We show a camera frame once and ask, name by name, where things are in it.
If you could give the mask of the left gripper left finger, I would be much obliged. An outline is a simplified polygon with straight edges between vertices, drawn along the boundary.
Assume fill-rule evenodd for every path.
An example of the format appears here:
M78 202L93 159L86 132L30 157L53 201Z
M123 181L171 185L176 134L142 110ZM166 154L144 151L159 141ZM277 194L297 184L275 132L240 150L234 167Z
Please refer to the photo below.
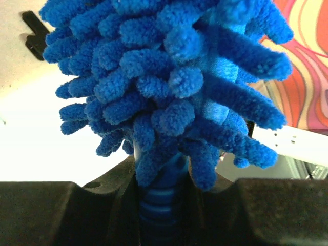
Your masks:
M139 245L132 156L80 187L2 182L1 245Z

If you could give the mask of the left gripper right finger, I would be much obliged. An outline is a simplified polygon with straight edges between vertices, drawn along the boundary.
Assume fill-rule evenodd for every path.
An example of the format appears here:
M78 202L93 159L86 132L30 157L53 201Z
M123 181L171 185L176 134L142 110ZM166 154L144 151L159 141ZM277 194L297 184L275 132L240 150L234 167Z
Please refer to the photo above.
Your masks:
M219 176L189 184L189 245L327 245L327 181Z

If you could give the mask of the blue microfiber duster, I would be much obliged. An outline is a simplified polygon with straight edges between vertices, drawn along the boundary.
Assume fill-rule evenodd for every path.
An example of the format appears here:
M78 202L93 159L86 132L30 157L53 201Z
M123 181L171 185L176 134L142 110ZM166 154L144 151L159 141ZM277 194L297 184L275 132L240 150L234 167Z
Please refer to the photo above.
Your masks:
M210 190L221 151L239 168L275 164L245 123L285 124L249 86L292 72L259 42L294 36L272 1L47 1L39 13L54 27L44 59L73 76L56 96L86 99L60 109L62 133L90 126L97 155L135 157L141 245L182 244L187 178Z

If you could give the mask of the black clip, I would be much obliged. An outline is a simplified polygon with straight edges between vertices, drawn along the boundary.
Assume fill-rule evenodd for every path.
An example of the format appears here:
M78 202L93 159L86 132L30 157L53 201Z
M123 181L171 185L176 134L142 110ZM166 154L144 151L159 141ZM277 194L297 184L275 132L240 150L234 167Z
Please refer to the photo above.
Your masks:
M46 26L36 16L36 14L29 10L21 14L23 22L31 29L33 34L26 37L25 46L40 61L44 61L43 53L46 44L46 36L50 33Z

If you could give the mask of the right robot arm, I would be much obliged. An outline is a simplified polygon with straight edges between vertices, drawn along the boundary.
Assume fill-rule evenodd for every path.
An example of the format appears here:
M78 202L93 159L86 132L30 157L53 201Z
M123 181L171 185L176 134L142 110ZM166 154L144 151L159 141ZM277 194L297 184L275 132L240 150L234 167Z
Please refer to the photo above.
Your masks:
M290 126L273 131L260 128L251 121L247 125L251 138L275 150L279 155L327 167L326 135Z

